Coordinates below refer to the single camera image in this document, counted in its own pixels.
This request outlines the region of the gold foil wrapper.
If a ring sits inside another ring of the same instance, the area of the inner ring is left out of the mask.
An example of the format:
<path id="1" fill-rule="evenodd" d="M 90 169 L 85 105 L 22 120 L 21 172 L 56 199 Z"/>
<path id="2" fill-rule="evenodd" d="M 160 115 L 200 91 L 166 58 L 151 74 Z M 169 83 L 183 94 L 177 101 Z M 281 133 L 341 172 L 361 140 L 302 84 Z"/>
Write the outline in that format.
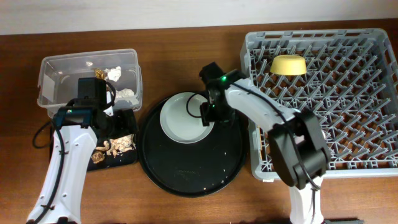
<path id="1" fill-rule="evenodd" d="M 105 74 L 104 70 L 96 68 L 96 69 L 94 69 L 94 73 L 95 73 L 96 78 L 102 79 L 102 80 L 106 79 L 106 74 Z"/>

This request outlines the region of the white tissue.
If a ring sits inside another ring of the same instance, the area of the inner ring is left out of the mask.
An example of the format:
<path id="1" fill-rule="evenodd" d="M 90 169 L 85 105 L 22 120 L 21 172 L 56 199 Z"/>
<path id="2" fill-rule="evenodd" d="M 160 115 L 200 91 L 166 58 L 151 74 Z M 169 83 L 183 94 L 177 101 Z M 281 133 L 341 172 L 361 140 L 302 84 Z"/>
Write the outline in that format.
<path id="1" fill-rule="evenodd" d="M 104 72 L 106 74 L 105 79 L 111 80 L 113 82 L 117 82 L 121 78 L 121 75 L 122 75 L 120 66 L 117 66 L 115 68 L 105 68 Z"/>
<path id="2" fill-rule="evenodd" d="M 136 98 L 136 95 L 131 89 L 125 88 L 121 91 L 116 90 L 116 102 L 128 102 L 132 105 L 139 104 L 140 101 Z"/>

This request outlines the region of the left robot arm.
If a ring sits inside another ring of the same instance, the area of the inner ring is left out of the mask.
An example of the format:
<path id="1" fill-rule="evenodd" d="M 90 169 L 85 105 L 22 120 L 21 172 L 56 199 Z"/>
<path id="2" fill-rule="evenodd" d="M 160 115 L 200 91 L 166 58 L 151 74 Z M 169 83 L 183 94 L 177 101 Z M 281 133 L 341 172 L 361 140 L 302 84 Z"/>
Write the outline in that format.
<path id="1" fill-rule="evenodd" d="M 134 150 L 134 112 L 113 112 L 115 99 L 110 82 L 80 78 L 78 96 L 47 122 L 53 130 L 52 156 L 28 223 L 80 223 L 83 186 L 95 152 L 117 156 Z"/>

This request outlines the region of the grey plate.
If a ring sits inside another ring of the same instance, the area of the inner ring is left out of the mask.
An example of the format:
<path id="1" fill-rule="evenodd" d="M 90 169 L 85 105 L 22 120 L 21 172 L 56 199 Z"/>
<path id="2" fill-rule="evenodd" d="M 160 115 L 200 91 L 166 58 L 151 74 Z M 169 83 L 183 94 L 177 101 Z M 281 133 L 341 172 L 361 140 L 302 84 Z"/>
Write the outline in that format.
<path id="1" fill-rule="evenodd" d="M 203 126 L 201 118 L 190 116 L 200 115 L 200 105 L 207 102 L 204 96 L 193 92 L 182 92 L 172 96 L 164 103 L 160 111 L 160 125 L 164 133 L 173 141 L 182 144 L 193 144 L 206 138 L 213 130 L 214 122 Z"/>

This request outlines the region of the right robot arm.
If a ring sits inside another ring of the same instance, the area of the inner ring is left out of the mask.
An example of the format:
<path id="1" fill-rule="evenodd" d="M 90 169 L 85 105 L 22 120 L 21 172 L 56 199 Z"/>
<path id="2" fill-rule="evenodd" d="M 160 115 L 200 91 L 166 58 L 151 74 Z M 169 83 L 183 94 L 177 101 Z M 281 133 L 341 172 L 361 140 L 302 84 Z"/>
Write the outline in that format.
<path id="1" fill-rule="evenodd" d="M 229 123 L 236 111 L 256 123 L 267 136 L 274 170 L 289 188 L 290 222 L 323 223 L 320 192 L 331 156 L 315 113 L 279 104 L 241 71 L 225 73 L 214 62 L 199 77 L 207 97 L 200 106 L 202 124 Z"/>

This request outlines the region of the food scraps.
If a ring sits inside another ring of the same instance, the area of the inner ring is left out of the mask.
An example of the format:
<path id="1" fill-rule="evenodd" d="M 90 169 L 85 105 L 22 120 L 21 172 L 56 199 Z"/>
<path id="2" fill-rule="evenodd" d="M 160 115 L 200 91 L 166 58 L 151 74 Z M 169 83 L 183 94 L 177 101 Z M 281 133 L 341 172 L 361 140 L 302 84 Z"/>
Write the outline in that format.
<path id="1" fill-rule="evenodd" d="M 103 142 L 103 146 L 95 147 L 91 160 L 99 164 L 105 160 L 105 156 L 122 156 L 124 153 L 136 150 L 135 134 L 130 134 L 117 139 L 109 139 Z"/>

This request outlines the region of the yellow bowl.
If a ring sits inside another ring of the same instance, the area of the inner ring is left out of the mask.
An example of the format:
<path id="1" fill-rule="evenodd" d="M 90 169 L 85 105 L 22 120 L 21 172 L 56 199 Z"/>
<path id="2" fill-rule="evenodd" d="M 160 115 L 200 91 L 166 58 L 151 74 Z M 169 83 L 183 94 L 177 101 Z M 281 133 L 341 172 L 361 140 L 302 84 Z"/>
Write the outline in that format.
<path id="1" fill-rule="evenodd" d="M 278 55 L 271 65 L 271 73 L 277 75 L 296 76 L 307 72 L 305 59 L 299 55 Z"/>

